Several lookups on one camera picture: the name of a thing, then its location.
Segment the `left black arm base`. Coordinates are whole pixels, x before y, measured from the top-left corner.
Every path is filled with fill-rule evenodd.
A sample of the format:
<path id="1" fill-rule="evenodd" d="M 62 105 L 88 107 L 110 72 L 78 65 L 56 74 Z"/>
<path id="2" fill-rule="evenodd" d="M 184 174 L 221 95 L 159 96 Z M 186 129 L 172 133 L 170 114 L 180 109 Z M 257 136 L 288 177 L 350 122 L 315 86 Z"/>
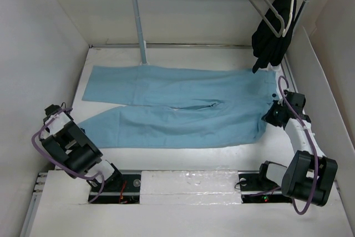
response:
<path id="1" fill-rule="evenodd" d="M 106 185 L 99 194 L 100 187 L 91 188 L 88 201 L 92 204 L 139 204 L 141 172 L 123 172 L 123 181 L 117 186 Z"/>

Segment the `light blue trousers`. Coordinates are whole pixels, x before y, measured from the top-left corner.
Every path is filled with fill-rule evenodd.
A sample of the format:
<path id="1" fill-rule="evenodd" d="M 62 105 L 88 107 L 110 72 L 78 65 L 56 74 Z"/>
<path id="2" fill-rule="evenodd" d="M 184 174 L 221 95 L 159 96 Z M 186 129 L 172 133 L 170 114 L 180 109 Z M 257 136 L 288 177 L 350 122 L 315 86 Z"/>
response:
<path id="1" fill-rule="evenodd" d="M 79 126 L 98 148 L 222 148 L 257 142 L 273 71 L 95 66 L 83 100 L 114 107 Z"/>

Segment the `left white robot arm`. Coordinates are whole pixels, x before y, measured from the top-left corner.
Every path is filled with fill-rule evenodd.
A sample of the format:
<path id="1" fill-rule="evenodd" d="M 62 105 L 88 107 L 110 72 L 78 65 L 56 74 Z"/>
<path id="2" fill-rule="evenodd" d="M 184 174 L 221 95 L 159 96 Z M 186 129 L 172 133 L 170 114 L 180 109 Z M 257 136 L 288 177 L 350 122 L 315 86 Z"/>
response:
<path id="1" fill-rule="evenodd" d="M 85 130 L 74 122 L 69 109 L 50 105 L 45 109 L 45 129 L 39 141 L 58 167 L 72 178 L 84 178 L 92 188 L 113 191 L 124 183 L 122 173 L 112 163 L 103 160 L 103 153 L 87 137 Z"/>

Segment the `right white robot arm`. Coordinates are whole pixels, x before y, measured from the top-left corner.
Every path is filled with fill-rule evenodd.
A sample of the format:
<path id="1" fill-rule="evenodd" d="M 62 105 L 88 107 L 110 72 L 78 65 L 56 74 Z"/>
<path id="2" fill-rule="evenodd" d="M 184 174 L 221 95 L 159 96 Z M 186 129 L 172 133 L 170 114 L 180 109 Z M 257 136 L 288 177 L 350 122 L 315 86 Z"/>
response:
<path id="1" fill-rule="evenodd" d="M 319 148 L 311 131 L 311 120 L 303 113 L 305 104 L 303 94 L 284 90 L 282 99 L 275 100 L 262 117 L 268 124 L 283 128 L 295 154 L 287 167 L 271 161 L 261 164 L 256 182 L 262 189 L 277 185 L 286 197 L 324 206 L 338 164 Z"/>

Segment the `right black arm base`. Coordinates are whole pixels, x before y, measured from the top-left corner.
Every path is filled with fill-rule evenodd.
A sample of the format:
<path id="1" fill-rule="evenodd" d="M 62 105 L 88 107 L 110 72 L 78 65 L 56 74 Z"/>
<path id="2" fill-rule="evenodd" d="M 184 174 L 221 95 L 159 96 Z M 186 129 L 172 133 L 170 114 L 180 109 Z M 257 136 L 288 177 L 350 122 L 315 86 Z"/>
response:
<path id="1" fill-rule="evenodd" d="M 292 203 L 275 182 L 261 178 L 258 171 L 238 172 L 238 179 L 235 189 L 241 193 L 243 204 Z"/>

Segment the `white plastic hanger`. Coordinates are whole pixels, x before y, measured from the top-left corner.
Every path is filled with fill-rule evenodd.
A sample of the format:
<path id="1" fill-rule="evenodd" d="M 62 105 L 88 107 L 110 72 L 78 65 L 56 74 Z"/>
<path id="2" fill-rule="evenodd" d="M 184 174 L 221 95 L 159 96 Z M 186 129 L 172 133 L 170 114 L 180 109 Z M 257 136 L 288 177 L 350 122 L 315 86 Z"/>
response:
<path id="1" fill-rule="evenodd" d="M 282 37 L 285 37 L 285 36 L 286 36 L 286 34 L 287 34 L 287 32 L 288 32 L 288 30 L 289 30 L 289 28 L 290 28 L 290 26 L 291 26 L 292 18 L 293 18 L 294 6 L 295 6 L 295 0 L 291 0 L 288 22 L 287 22 L 285 28 L 283 29 Z"/>

